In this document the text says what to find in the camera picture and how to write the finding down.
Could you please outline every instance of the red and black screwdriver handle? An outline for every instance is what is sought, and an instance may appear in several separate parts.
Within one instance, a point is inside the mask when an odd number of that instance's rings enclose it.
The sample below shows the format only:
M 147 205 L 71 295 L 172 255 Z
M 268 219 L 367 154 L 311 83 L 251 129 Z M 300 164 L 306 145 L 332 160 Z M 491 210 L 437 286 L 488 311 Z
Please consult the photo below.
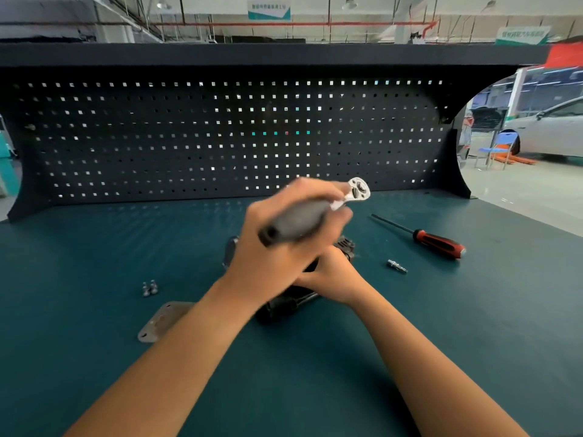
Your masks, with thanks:
M 420 228 L 413 232 L 413 240 L 451 259 L 461 259 L 466 254 L 466 248 L 460 243 L 432 235 Z

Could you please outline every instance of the hanging sign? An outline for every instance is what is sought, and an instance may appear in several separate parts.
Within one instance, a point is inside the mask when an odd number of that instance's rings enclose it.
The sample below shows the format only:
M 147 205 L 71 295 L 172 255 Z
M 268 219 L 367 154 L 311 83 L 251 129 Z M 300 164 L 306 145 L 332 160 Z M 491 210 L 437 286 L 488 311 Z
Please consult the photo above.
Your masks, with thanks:
M 247 0 L 247 16 L 250 20 L 291 20 L 289 0 Z
M 517 26 L 498 29 L 494 44 L 546 44 L 549 40 L 550 26 Z

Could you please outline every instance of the window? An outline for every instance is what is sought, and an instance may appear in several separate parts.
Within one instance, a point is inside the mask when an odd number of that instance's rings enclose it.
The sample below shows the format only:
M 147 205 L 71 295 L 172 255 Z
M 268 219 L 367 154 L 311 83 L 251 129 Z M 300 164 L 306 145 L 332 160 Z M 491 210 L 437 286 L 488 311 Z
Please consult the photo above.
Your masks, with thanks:
M 548 117 L 581 117 L 583 116 L 583 100 L 565 104 L 548 113 Z

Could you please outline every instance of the black pegboard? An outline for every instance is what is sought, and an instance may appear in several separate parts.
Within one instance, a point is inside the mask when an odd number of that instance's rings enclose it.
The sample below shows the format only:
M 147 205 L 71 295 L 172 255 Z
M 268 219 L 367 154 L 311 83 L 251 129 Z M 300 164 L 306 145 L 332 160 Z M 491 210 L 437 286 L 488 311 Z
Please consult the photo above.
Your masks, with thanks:
M 24 167 L 11 219 L 44 205 L 265 196 L 298 176 L 469 195 L 452 172 L 454 117 L 514 67 L 479 83 L 460 69 L 6 69 L 2 113 Z

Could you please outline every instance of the forearm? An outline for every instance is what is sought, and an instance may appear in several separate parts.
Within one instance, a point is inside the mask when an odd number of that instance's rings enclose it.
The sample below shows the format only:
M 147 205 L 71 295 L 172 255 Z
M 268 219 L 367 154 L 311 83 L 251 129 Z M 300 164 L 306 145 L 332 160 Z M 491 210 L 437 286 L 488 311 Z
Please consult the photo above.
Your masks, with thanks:
M 526 436 L 522 428 L 374 288 L 350 306 L 366 325 L 419 431 L 428 436 Z
M 220 282 L 69 429 L 77 436 L 178 434 L 254 308 Z

